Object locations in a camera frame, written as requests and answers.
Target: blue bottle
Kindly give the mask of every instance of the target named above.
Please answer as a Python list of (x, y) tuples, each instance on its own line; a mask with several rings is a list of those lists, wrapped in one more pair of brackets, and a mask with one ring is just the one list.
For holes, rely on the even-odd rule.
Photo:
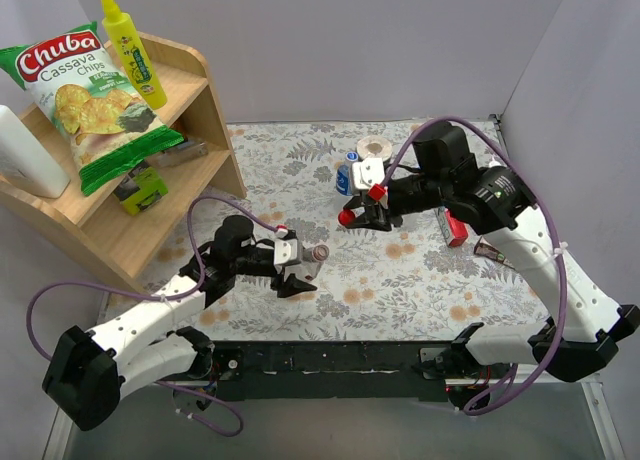
[(351, 191), (351, 165), (358, 161), (358, 154), (356, 152), (348, 152), (345, 162), (338, 167), (338, 173), (336, 175), (336, 190), (342, 195), (352, 196)]

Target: leaf pattern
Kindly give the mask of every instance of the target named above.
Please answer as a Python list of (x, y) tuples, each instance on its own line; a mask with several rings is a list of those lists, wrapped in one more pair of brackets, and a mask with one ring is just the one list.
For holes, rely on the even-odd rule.
[[(388, 138), (398, 151), (417, 123), (230, 127), (248, 188), (240, 203), (268, 223), (297, 230), (307, 246), (326, 244), (331, 255), (314, 281), (316, 292), (279, 299), (269, 279), (239, 276), (233, 290), (181, 326), (192, 325), (214, 341), (451, 340), (472, 322), (513, 325), (546, 318), (520, 275), (473, 255), (473, 232), (462, 247), (448, 248), (433, 212), (408, 215), (389, 233), (338, 225), (347, 198), (335, 190), (335, 173), (346, 152), (367, 135)], [(491, 123), (475, 124), (495, 138)], [(487, 164), (491, 152), (469, 131), (467, 136), (478, 163)], [(403, 163), (416, 164), (411, 149)], [(226, 204), (199, 204), (193, 218), (198, 242), (211, 239), (222, 219), (235, 213)], [(255, 233), (267, 236), (261, 228)], [(143, 285), (157, 291), (190, 256), (183, 219), (141, 275)], [(102, 316), (114, 318), (133, 305), (112, 299)]]

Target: chip bag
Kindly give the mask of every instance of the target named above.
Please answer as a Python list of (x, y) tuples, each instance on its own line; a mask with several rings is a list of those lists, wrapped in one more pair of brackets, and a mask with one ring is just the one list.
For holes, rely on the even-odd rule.
[(31, 93), (69, 140), (85, 195), (182, 141), (113, 64), (96, 22), (42, 43), (0, 50), (0, 68)]

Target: red and white box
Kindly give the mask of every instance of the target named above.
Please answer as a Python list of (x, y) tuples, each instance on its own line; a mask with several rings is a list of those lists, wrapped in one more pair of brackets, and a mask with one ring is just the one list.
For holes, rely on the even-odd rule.
[(451, 212), (445, 207), (438, 207), (436, 209), (436, 218), (442, 230), (444, 241), (450, 247), (459, 247), (467, 238), (469, 238), (469, 232), (467, 226), (460, 220), (456, 220), (451, 216)]

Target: yellow glue bottle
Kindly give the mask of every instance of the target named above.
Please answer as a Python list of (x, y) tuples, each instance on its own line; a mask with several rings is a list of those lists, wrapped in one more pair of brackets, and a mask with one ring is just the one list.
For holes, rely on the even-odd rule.
[(131, 85), (151, 108), (162, 107), (167, 103), (167, 94), (160, 85), (131, 15), (122, 12), (114, 0), (100, 1), (104, 11), (102, 26), (120, 57)]

